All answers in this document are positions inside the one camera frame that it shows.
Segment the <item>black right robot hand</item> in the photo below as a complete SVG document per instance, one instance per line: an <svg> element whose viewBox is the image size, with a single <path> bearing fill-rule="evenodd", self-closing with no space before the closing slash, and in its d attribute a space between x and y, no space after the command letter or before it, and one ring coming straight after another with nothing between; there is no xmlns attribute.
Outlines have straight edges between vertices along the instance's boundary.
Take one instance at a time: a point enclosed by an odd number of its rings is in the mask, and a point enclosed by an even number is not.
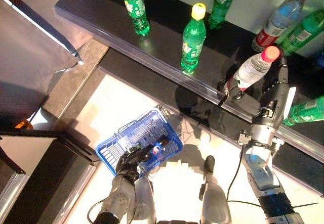
<svg viewBox="0 0 324 224"><path fill-rule="evenodd" d="M218 105L221 106L227 98L241 99L244 91L262 79L271 66L274 67L275 74L265 82L268 87L263 91L259 111L253 116L252 125L266 125L278 129L287 116L285 108L290 88L286 57L277 47L268 47L248 58L224 84L225 96Z"/></svg>

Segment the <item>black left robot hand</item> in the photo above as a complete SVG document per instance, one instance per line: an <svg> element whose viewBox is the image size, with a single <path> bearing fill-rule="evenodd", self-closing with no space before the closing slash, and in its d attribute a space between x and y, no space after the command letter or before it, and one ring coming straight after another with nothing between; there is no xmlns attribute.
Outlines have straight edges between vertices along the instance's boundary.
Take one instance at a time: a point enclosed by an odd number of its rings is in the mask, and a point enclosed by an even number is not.
<svg viewBox="0 0 324 224"><path fill-rule="evenodd" d="M152 149L153 145L147 145L143 148L139 146L130 148L130 151L125 152L118 160L115 169L117 176L122 176L131 184L134 184L139 178L138 165L152 158Z"/></svg>

